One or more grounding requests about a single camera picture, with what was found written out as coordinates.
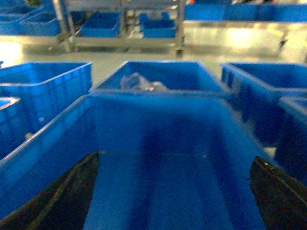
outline caster wheel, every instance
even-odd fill
[[[183,50],[182,50],[182,49],[176,50],[176,56],[177,56],[178,58],[181,58],[181,57],[183,56]]]

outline plastic crate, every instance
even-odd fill
[[[193,4],[186,6],[186,20],[196,21],[222,21],[226,5]]]
[[[246,179],[266,153],[226,103],[192,97],[83,96],[0,161],[0,218],[97,150],[84,230],[265,229]]]
[[[0,160],[25,141],[28,131],[20,99],[0,97]]]
[[[271,20],[275,22],[307,22],[307,4],[275,5]]]
[[[120,34],[120,13],[95,13],[81,27],[83,37],[117,37]]]
[[[170,90],[167,92],[137,92],[121,89],[120,81],[122,78],[135,72],[143,75],[149,81],[162,82]],[[229,89],[218,82],[202,63],[181,61],[124,62],[103,81],[93,86],[90,92],[230,97]]]
[[[33,7],[33,6],[17,6],[9,11],[5,12],[5,15],[12,15],[18,17],[30,17],[35,14],[40,13],[43,10],[43,7]]]
[[[144,38],[173,38],[176,37],[174,20],[150,20],[143,23]]]
[[[0,15],[0,35],[22,35],[23,28],[19,24],[23,17]]]
[[[258,5],[234,4],[228,5],[225,10],[224,20],[228,21],[254,21]]]
[[[71,18],[73,23],[78,23],[86,18],[86,13],[85,11],[71,11]]]
[[[252,121],[255,135],[275,146],[282,126],[282,96],[307,96],[307,66],[300,64],[224,63],[222,81],[234,93],[232,104]]]
[[[60,24],[55,14],[40,13],[20,22],[24,32],[31,36],[57,36]]]
[[[286,111],[275,159],[287,172],[307,185],[307,98],[281,98]]]
[[[21,98],[32,133],[91,86],[90,63],[26,63],[0,70],[0,96]]]

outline empty crate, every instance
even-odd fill
[[[307,185],[307,99],[282,98],[286,112],[275,159],[287,172]]]
[[[120,34],[120,13],[95,13],[81,27],[83,37],[116,37]]]
[[[31,36],[57,36],[60,33],[60,25],[53,13],[40,13],[21,21],[24,32]]]
[[[145,21],[142,25],[144,38],[176,37],[176,24],[174,20],[150,20]]]
[[[28,132],[20,99],[0,97],[0,160],[23,143]]]
[[[20,16],[0,15],[0,35],[22,35],[23,29],[19,22]]]
[[[217,99],[87,95],[0,162],[0,219],[97,150],[84,229],[265,229],[249,170],[266,157]]]
[[[90,63],[26,63],[0,70],[0,96],[21,98],[32,133],[91,86]]]
[[[256,136],[275,146],[280,134],[282,96],[307,96],[307,67],[300,64],[224,63],[222,81],[234,94],[232,104],[250,120]]]

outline blue plastic crate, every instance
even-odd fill
[[[19,16],[19,17],[30,17],[35,14],[40,13],[43,10],[43,7],[34,7],[34,6],[17,6],[9,11],[5,12],[5,15]]]
[[[286,111],[275,159],[287,172],[307,185],[307,98],[281,98]]]
[[[71,18],[73,23],[78,23],[86,18],[85,11],[71,11]]]
[[[24,32],[31,36],[57,36],[60,24],[55,14],[40,13],[20,22]]]
[[[32,133],[91,86],[90,63],[26,63],[0,70],[0,96],[21,98]]]
[[[176,24],[174,20],[150,20],[143,23],[144,38],[174,38]]]
[[[299,5],[275,5],[272,21],[275,22],[307,22],[307,4]]]
[[[23,28],[19,24],[23,17],[0,15],[0,35],[22,35]]]
[[[148,81],[160,81],[167,92],[137,92],[123,90],[120,81],[124,76],[138,72]],[[192,95],[206,97],[229,98],[230,91],[200,62],[181,61],[128,61],[109,74],[104,80],[90,89],[90,92],[112,92],[119,94],[145,95]]]
[[[266,153],[226,103],[193,97],[83,96],[0,161],[0,219],[97,150],[84,230],[265,229],[246,179]]]
[[[0,160],[22,144],[28,132],[20,99],[0,97]]]
[[[186,20],[195,21],[222,21],[226,5],[193,4],[186,6]]]
[[[232,89],[232,104],[252,121],[255,135],[275,146],[282,126],[282,96],[307,96],[307,66],[273,63],[224,63],[222,81]]]
[[[234,4],[228,5],[225,10],[224,20],[227,21],[254,21],[258,5]]]
[[[83,37],[117,37],[120,34],[120,13],[95,13],[81,27]]]

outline crate rim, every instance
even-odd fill
[[[18,154],[24,150],[27,150],[28,148],[31,148],[33,145],[35,145],[35,140],[39,139],[44,132],[52,127],[55,127],[58,125],[58,122],[65,119],[66,115],[69,114],[72,110],[75,109],[78,105],[80,105],[82,102],[90,98],[116,98],[116,95],[107,95],[105,93],[96,93],[96,94],[86,94],[81,97],[79,97],[75,102],[73,102],[71,105],[69,105],[66,109],[64,109],[60,114],[58,114],[56,117],[54,117],[50,122],[48,122],[44,127],[42,127],[39,131],[37,131],[30,139],[22,143],[20,146],[18,146],[15,150],[13,150],[11,153],[9,153],[6,157],[0,160],[0,174],[3,173],[5,170],[5,166],[7,163],[12,161],[15,157],[18,157]],[[169,98],[169,96],[159,96],[159,98]],[[277,162],[274,161],[273,158],[271,158],[268,153],[264,150],[261,143],[254,137],[254,135],[251,133],[251,131],[242,123],[240,118],[235,114],[234,110],[231,108],[231,106],[223,99],[219,98],[195,98],[191,97],[190,99],[198,99],[198,100],[214,100],[219,102],[222,106],[224,106],[230,113],[231,119],[236,123],[236,125],[243,131],[243,133],[251,140],[251,144],[259,149],[259,152],[262,156],[265,156],[268,161],[273,162],[275,166],[279,167],[280,169],[283,169],[281,165],[279,165]]]
[[[123,63],[121,63],[118,67],[116,67],[113,71],[111,71],[109,74],[107,74],[107,76],[102,79],[101,81],[99,81],[97,84],[95,84],[94,86],[92,86],[89,90],[90,93],[98,93],[98,92],[122,92],[122,93],[129,93],[129,94],[144,94],[146,93],[147,96],[152,95],[152,96],[156,96],[159,95],[161,93],[164,92],[139,92],[139,91],[134,91],[134,90],[122,90],[122,89],[98,89],[98,86],[105,83],[107,80],[109,80],[117,71],[119,71],[121,68],[123,68],[125,65],[129,64],[129,63],[194,63],[194,64],[198,64],[201,68],[203,68],[206,73],[208,74],[209,77],[212,78],[212,80],[217,83],[218,85],[221,86],[222,91],[221,92],[215,92],[215,91],[200,91],[200,90],[191,90],[191,91],[185,91],[185,90],[168,90],[167,93],[168,94],[186,94],[186,95],[191,95],[193,96],[193,94],[198,94],[198,93],[202,93],[203,95],[206,95],[206,97],[214,97],[215,95],[229,95],[231,96],[231,90],[223,83],[218,81],[215,77],[214,74],[211,73],[209,70],[206,69],[205,65],[200,62],[200,61],[177,61],[177,60],[132,60],[132,61],[124,61]]]
[[[271,92],[307,92],[307,89],[304,88],[281,88],[281,87],[273,87],[270,84],[260,80],[259,78],[255,77],[254,75],[240,69],[239,67],[234,66],[233,64],[270,64],[270,65],[288,65],[288,66],[302,66],[306,67],[307,65],[301,64],[301,63],[267,63],[267,62],[222,62],[220,65],[224,68],[229,68],[232,70],[235,70],[241,74],[247,75],[248,79],[252,81],[253,83],[260,85],[261,87],[265,87],[269,89]]]
[[[11,105],[18,103],[20,101],[19,97],[0,97],[0,101],[8,101],[9,103],[0,107],[0,111],[10,107]]]
[[[26,22],[26,21],[28,21],[29,19],[32,19],[32,18],[34,18],[34,17],[37,17],[37,16],[39,16],[39,15],[41,15],[41,14],[50,14],[50,15],[54,15],[54,16],[55,16],[54,19],[52,19],[52,20],[50,20],[49,22],[46,22],[46,23],[44,23],[44,24],[52,23],[52,22],[58,20],[58,19],[57,19],[57,16],[56,16],[55,14],[53,14],[53,13],[49,13],[49,12],[40,12],[40,13],[35,14],[35,15],[29,17],[29,18],[23,19],[23,20],[22,20],[21,22],[19,22],[19,23],[20,23],[20,24],[41,24],[42,22]]]
[[[34,87],[34,86],[39,86],[39,85],[43,85],[43,84],[46,84],[50,81],[54,81],[55,79],[57,78],[60,78],[62,77],[63,75],[67,74],[67,73],[71,73],[77,69],[81,69],[83,67],[86,67],[86,66],[89,66],[89,65],[92,65],[92,62],[26,62],[26,63],[22,63],[22,64],[19,64],[19,65],[15,65],[15,66],[10,66],[10,67],[5,67],[5,68],[2,68],[0,69],[0,71],[4,70],[4,69],[9,69],[9,68],[15,68],[17,66],[21,66],[21,65],[26,65],[26,64],[81,64],[81,66],[79,67],[76,67],[74,69],[71,69],[69,71],[66,71],[65,73],[62,73],[62,74],[59,74],[53,78],[49,78],[45,81],[42,81],[40,83],[0,83],[0,87],[5,87],[5,86],[23,86],[23,87]]]

